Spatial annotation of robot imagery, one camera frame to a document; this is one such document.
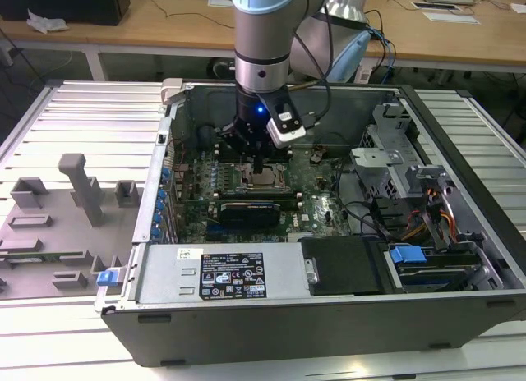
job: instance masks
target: floor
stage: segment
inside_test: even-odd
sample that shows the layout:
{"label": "floor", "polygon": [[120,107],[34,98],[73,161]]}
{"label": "floor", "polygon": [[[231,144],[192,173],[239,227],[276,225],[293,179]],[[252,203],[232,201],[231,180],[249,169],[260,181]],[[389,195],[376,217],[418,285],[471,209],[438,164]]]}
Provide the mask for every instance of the floor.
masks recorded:
{"label": "floor", "polygon": [[[49,72],[44,76],[45,80],[90,80],[90,70],[82,53],[26,50],[24,54],[38,73]],[[159,76],[207,78],[207,58],[162,57],[162,75],[158,73],[159,65],[151,56],[104,54],[103,59],[113,81],[156,81]],[[14,62],[12,67],[0,67],[0,141],[6,138],[42,89],[41,82],[36,79],[20,54],[14,57]],[[373,75],[371,83],[381,81],[384,74],[385,68],[381,68]],[[499,123],[514,110],[519,96],[524,97],[526,94],[526,77],[515,81],[509,74],[488,75],[474,72],[471,78],[466,79],[462,72],[457,71],[449,82],[439,86],[439,76],[430,81],[433,75],[437,75],[433,70],[396,68],[388,82],[408,84],[419,89],[468,90]],[[526,129],[526,121],[513,114],[505,129],[517,138],[521,130]]]}

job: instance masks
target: motherboard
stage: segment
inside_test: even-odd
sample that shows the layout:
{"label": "motherboard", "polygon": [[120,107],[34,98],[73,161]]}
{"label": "motherboard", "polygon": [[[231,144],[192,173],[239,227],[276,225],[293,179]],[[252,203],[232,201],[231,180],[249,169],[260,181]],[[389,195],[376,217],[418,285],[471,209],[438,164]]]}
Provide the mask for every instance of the motherboard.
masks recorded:
{"label": "motherboard", "polygon": [[336,194],[338,158],[317,147],[255,174],[248,162],[175,147],[171,203],[179,243],[285,242],[351,234]]}

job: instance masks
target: power supply label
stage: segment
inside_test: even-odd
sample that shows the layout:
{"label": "power supply label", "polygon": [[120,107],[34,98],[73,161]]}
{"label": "power supply label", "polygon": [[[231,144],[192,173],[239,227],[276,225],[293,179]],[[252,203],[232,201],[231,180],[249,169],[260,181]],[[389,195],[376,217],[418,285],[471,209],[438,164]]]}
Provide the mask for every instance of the power supply label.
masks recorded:
{"label": "power supply label", "polygon": [[266,297],[263,254],[203,254],[199,296],[204,301]]}

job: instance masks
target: white paper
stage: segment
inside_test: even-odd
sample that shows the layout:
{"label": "white paper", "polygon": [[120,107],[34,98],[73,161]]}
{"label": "white paper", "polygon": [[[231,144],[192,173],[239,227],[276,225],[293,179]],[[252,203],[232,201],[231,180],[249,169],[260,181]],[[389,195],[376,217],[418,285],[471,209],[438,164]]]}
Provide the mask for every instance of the white paper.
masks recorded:
{"label": "white paper", "polygon": [[43,34],[58,30],[69,30],[69,27],[62,18],[53,18],[50,20],[49,18],[37,16],[29,10],[27,12],[30,16],[29,20],[27,21],[27,25],[39,32],[42,32]]}
{"label": "white paper", "polygon": [[518,3],[511,3],[510,6],[514,11],[520,14],[526,13],[526,5],[519,5]]}
{"label": "white paper", "polygon": [[208,0],[208,6],[233,7],[233,3],[227,0]]}
{"label": "white paper", "polygon": [[431,21],[442,21],[442,22],[459,22],[462,24],[480,24],[475,17],[472,16],[457,16],[455,14],[443,14],[443,13],[423,13]]}
{"label": "white paper", "polygon": [[203,255],[202,248],[179,248],[178,260],[199,260]]}

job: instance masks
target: desk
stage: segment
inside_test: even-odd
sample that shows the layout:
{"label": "desk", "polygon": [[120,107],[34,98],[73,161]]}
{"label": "desk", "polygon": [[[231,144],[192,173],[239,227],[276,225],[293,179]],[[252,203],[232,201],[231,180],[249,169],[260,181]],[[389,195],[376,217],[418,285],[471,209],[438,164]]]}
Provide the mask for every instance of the desk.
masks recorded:
{"label": "desk", "polygon": [[[397,1],[410,5],[410,0]],[[201,13],[222,24],[234,24],[232,8],[209,7],[206,0],[155,2],[168,14]],[[398,51],[397,67],[526,72],[526,15],[480,2],[473,10],[481,25],[470,25],[432,22],[421,11],[406,11],[388,0],[367,0],[366,10],[371,9],[382,13],[385,34]],[[370,17],[371,23],[379,26],[375,15]],[[167,19],[151,0],[131,0],[128,13],[114,27],[69,24],[68,31],[46,35],[22,21],[0,21],[0,26],[20,48],[83,52],[94,80],[107,80],[101,53],[233,57],[232,29],[195,14]],[[0,46],[9,45],[0,40]],[[372,42],[361,69],[367,72],[374,67],[381,51],[380,43]]]}

